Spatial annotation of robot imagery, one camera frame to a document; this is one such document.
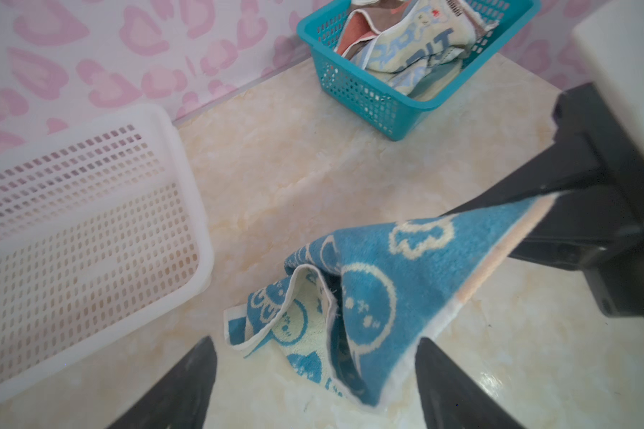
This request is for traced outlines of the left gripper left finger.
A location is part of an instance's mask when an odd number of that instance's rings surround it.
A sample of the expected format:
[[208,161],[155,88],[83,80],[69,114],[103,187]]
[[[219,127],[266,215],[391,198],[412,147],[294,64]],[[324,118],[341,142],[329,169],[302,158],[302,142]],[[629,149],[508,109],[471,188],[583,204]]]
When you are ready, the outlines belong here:
[[218,356],[202,338],[112,428],[202,428],[216,381]]

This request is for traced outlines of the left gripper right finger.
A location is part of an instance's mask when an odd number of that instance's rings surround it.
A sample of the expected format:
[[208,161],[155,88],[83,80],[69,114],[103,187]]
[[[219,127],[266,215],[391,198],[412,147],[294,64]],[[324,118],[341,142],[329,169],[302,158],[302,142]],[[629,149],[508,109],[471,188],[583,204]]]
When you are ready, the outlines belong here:
[[421,338],[415,374],[427,428],[515,428],[522,425],[481,389],[434,341]]

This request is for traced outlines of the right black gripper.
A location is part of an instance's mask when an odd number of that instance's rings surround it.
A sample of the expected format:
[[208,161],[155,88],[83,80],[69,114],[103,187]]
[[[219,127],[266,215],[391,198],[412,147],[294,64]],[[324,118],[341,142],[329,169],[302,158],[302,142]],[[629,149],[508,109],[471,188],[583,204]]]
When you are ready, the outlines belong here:
[[644,155],[591,83],[553,116],[556,143],[448,213],[567,192],[510,257],[581,269],[605,316],[644,319]]

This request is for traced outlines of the blue bunny pattern towel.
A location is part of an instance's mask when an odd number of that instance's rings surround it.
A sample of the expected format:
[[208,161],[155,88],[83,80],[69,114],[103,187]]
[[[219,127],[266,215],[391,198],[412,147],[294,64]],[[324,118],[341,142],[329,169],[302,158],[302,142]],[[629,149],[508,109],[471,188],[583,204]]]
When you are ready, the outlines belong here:
[[365,409],[396,402],[420,340],[435,339],[540,223],[555,195],[432,219],[342,229],[224,314],[225,340],[273,342],[300,377]]

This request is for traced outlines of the striped rabbit letter towel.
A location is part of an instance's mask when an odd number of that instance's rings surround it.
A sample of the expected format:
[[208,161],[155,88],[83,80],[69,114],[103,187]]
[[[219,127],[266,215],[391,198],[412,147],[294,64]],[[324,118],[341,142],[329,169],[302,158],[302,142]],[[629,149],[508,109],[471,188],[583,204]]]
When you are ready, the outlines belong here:
[[465,1],[410,1],[399,23],[347,59],[388,87],[426,102],[452,82],[498,21]]

